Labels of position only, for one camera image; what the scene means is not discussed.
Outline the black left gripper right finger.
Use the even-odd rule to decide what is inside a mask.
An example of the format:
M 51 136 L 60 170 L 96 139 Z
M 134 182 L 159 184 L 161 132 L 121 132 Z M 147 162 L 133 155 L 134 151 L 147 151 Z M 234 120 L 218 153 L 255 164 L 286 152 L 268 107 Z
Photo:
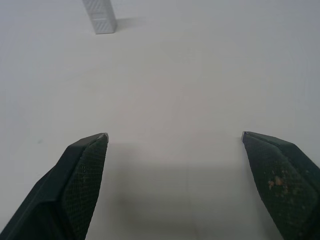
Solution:
M 320 168 L 294 143 L 245 131 L 258 194 L 284 240 L 320 240 Z

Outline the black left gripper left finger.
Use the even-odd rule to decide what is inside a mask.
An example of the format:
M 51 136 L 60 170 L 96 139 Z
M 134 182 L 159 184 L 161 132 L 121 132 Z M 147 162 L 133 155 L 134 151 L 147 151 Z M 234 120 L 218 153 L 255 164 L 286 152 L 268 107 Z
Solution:
M 98 201 L 107 133 L 69 145 L 30 190 L 0 240 L 85 240 Z

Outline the white ridged block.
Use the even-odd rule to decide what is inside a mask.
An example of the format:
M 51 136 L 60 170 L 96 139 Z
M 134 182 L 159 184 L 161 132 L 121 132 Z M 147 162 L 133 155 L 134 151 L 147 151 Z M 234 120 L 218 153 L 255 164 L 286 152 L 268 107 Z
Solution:
M 116 32 L 117 20 L 111 0 L 82 0 L 82 2 L 97 35 Z

